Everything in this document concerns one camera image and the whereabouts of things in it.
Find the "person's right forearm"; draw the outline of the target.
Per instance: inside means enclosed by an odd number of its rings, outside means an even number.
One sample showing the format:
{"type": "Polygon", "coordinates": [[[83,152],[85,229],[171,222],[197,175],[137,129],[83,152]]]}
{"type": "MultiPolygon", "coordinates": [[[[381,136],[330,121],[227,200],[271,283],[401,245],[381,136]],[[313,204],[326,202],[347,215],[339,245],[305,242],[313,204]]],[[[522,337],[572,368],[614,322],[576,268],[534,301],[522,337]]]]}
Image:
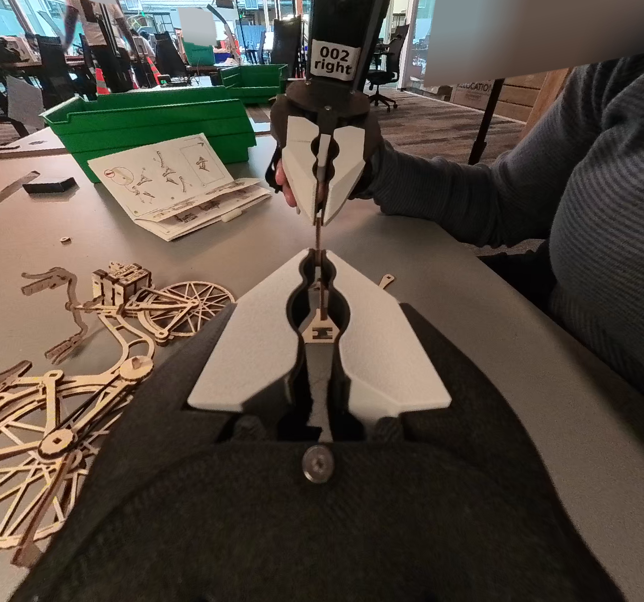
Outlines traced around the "person's right forearm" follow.
{"type": "Polygon", "coordinates": [[[350,199],[373,200],[386,215],[438,224],[477,247],[514,246],[546,239],[552,210],[532,205],[499,159],[493,166],[424,159],[382,141],[366,163],[350,199]]]}

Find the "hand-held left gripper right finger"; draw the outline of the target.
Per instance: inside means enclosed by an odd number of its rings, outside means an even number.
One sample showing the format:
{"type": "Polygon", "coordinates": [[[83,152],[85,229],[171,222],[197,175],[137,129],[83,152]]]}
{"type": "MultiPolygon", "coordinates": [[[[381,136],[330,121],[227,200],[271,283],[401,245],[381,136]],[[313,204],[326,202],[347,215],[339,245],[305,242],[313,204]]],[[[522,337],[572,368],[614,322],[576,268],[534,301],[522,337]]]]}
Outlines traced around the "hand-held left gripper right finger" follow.
{"type": "Polygon", "coordinates": [[[451,396],[396,298],[331,251],[322,255],[333,343],[327,412],[333,437],[367,437],[378,421],[445,409],[451,396]]]}

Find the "paper instruction booklet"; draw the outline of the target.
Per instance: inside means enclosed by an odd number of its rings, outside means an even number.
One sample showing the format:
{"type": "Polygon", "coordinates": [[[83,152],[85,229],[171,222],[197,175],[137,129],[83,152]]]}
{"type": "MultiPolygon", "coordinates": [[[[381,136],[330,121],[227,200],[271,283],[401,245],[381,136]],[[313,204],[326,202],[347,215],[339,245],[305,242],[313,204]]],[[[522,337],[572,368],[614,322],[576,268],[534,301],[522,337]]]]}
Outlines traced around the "paper instruction booklet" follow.
{"type": "Polygon", "coordinates": [[[133,222],[166,242],[269,197],[259,179],[234,179],[204,134],[88,161],[133,222]]]}

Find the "black flat block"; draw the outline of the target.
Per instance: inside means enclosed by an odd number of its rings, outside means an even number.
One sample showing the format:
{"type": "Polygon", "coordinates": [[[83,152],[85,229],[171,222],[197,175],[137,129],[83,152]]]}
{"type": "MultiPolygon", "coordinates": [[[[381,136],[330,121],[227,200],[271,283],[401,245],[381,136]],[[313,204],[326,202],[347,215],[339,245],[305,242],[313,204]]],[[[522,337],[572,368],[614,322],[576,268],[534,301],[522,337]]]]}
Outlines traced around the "black flat block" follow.
{"type": "Polygon", "coordinates": [[[29,195],[59,195],[77,187],[73,177],[63,179],[34,179],[22,184],[29,195]]]}

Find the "wooden bicycle model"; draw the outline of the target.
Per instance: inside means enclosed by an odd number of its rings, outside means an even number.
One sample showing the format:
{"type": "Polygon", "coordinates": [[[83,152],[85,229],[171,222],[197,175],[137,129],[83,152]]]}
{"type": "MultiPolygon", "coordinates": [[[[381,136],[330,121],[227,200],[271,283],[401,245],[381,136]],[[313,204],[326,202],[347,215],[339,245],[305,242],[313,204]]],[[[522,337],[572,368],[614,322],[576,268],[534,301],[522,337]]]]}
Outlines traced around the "wooden bicycle model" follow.
{"type": "Polygon", "coordinates": [[[24,360],[1,373],[1,549],[12,550],[13,565],[31,568],[39,543],[75,507],[104,438],[152,373],[157,347],[193,337],[236,299],[206,281],[156,288],[151,272],[135,263],[94,271],[86,302],[77,298],[77,277],[62,267],[22,277],[26,296],[65,287],[64,308],[77,327],[45,352],[54,368],[29,375],[24,360]],[[87,337],[84,314],[97,316],[120,355],[100,372],[72,375],[59,365],[87,337]]]}

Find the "large green plastic bin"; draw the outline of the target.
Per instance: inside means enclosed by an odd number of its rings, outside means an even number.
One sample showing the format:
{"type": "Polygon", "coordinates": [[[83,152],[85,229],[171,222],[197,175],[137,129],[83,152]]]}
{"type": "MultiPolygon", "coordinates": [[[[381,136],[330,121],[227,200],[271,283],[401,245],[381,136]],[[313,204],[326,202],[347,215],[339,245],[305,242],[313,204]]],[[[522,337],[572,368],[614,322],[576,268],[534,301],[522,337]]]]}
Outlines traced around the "large green plastic bin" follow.
{"type": "Polygon", "coordinates": [[[166,140],[204,134],[222,163],[243,163],[256,136],[241,100],[225,87],[139,89],[80,96],[41,114],[93,184],[88,161],[166,140]]]}

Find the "small green plastic bin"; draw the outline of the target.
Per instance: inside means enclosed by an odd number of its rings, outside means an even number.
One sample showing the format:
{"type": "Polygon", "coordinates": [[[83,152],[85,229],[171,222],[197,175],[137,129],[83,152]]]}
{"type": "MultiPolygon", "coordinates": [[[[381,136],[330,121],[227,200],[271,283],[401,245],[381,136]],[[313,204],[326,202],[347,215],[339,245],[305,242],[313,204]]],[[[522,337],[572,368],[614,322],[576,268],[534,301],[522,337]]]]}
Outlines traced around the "small green plastic bin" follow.
{"type": "Polygon", "coordinates": [[[239,65],[221,68],[219,76],[227,95],[244,105],[266,105],[282,94],[288,67],[282,64],[239,65]]]}

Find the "black tripod leg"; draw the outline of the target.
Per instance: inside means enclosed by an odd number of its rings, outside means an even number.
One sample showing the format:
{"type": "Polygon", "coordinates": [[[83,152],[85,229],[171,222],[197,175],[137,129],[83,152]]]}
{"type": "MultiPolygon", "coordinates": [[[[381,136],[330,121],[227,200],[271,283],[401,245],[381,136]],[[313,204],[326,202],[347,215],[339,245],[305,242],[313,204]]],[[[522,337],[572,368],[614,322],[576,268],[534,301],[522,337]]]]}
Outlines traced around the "black tripod leg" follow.
{"type": "Polygon", "coordinates": [[[495,79],[493,83],[493,86],[491,88],[490,95],[488,97],[487,104],[484,110],[484,115],[482,116],[482,119],[480,122],[477,137],[475,138],[471,148],[470,156],[468,159],[469,165],[475,165],[479,163],[486,149],[487,133],[489,131],[489,127],[492,122],[493,115],[495,114],[496,105],[500,98],[500,94],[502,92],[504,82],[505,82],[505,78],[498,78],[498,79],[495,79]]]}

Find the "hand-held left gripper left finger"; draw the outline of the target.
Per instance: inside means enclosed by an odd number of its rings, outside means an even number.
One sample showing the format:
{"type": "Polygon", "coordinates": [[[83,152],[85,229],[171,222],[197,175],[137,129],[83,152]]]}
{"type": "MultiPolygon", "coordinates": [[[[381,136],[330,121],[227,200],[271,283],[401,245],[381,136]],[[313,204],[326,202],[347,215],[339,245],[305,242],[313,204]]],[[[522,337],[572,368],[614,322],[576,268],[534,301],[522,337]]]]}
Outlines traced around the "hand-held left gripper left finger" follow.
{"type": "Polygon", "coordinates": [[[257,416],[278,438],[309,437],[309,374],[301,325],[309,317],[304,249],[241,297],[187,404],[257,416]]]}

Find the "black office chair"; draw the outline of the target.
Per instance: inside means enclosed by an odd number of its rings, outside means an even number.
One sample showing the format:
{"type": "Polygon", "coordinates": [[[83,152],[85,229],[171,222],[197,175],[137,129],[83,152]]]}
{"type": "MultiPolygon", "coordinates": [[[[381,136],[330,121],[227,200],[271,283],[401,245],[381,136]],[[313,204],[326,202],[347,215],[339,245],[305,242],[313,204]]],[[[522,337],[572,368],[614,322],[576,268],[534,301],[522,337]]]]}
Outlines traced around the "black office chair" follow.
{"type": "Polygon", "coordinates": [[[270,63],[284,66],[284,76],[289,79],[302,78],[302,16],[296,15],[288,19],[275,19],[273,29],[270,63]]]}
{"type": "Polygon", "coordinates": [[[381,63],[383,68],[369,70],[366,75],[368,90],[375,92],[369,96],[369,102],[375,107],[382,105],[386,107],[387,113],[391,109],[397,108],[397,103],[393,99],[384,96],[380,88],[390,83],[397,83],[400,75],[400,58],[404,43],[407,39],[410,25],[398,26],[393,37],[387,44],[378,44],[374,51],[374,57],[381,63]]]}

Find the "person's right hand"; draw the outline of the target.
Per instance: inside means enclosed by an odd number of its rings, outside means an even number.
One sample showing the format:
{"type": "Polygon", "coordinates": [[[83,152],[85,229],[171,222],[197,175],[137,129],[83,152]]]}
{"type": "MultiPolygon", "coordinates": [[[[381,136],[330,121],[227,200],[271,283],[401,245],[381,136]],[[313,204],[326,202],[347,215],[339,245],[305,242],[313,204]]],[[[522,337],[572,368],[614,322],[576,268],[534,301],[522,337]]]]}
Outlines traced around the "person's right hand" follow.
{"type": "Polygon", "coordinates": [[[290,206],[291,208],[294,208],[299,213],[300,208],[297,204],[296,198],[289,185],[289,182],[283,167],[283,162],[281,159],[276,164],[275,182],[278,185],[281,193],[283,194],[287,205],[290,206]]]}

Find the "person's upper body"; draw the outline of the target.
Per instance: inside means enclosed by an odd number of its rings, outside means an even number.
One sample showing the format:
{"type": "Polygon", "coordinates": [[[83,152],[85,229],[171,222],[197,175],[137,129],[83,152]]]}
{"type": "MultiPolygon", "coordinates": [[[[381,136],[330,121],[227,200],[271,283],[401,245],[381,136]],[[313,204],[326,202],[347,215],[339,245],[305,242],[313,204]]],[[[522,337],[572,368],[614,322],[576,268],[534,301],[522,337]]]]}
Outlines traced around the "person's upper body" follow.
{"type": "Polygon", "coordinates": [[[575,68],[491,172],[498,215],[471,242],[548,239],[552,316],[643,391],[643,55],[575,68]]]}

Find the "wooden triangular stand piece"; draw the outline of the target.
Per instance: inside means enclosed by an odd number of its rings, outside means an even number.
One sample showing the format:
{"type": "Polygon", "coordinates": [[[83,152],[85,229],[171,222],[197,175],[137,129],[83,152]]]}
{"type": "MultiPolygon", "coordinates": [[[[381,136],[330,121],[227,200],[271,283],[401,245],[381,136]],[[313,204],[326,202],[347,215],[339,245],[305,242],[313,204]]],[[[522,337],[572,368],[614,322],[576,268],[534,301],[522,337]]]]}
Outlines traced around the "wooden triangular stand piece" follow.
{"type": "Polygon", "coordinates": [[[346,300],[335,287],[337,270],[328,252],[316,254],[313,282],[309,286],[310,314],[300,325],[304,343],[334,344],[350,318],[346,300]]]}

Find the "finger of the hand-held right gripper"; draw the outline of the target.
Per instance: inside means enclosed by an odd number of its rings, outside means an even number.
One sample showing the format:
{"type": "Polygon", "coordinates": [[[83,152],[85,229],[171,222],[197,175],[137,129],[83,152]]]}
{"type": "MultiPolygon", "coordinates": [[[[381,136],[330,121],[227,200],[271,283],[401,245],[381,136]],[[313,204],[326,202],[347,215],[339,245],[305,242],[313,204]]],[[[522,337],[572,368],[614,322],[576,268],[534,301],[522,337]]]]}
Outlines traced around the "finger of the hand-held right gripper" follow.
{"type": "Polygon", "coordinates": [[[365,167],[365,129],[355,126],[336,128],[333,139],[338,153],[332,160],[334,174],[328,183],[323,226],[336,217],[356,187],[365,167]]]}
{"type": "Polygon", "coordinates": [[[281,158],[296,206],[309,223],[315,223],[316,220],[318,182],[313,167],[317,158],[312,145],[318,137],[318,125],[302,116],[288,116],[286,145],[282,148],[281,158]]]}

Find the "dark curved wooden offcut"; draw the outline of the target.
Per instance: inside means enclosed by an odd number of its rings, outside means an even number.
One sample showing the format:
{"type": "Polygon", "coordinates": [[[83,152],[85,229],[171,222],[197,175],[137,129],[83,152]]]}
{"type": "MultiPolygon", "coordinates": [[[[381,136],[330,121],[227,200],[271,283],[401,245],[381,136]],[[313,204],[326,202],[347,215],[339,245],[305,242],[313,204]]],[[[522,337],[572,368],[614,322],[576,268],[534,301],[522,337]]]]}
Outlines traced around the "dark curved wooden offcut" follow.
{"type": "Polygon", "coordinates": [[[15,194],[18,190],[23,188],[25,184],[28,184],[34,180],[36,180],[40,176],[40,173],[38,171],[29,171],[27,174],[23,175],[19,179],[14,180],[11,182],[9,185],[4,187],[1,190],[0,193],[0,202],[2,203],[9,197],[11,197],[13,194],[15,194]]]}

